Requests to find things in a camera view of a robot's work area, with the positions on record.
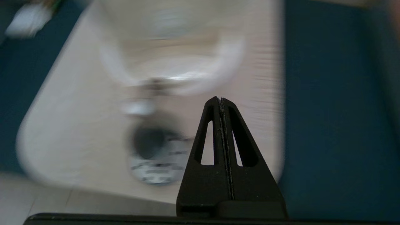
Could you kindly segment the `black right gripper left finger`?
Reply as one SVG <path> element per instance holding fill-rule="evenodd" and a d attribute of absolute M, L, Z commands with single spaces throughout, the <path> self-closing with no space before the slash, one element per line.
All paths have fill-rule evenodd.
<path fill-rule="evenodd" d="M 176 199 L 176 214 L 179 217 L 214 217 L 217 205 L 232 197 L 220 106 L 221 101 L 217 97 L 204 104 Z M 203 165 L 201 161 L 209 122 L 212 123 L 214 164 Z"/>

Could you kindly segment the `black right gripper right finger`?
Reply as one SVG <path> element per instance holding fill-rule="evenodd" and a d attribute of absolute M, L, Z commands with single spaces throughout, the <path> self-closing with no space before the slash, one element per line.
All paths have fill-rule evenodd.
<path fill-rule="evenodd" d="M 284 202 L 284 198 L 237 106 L 221 99 L 224 159 L 232 200 Z"/>

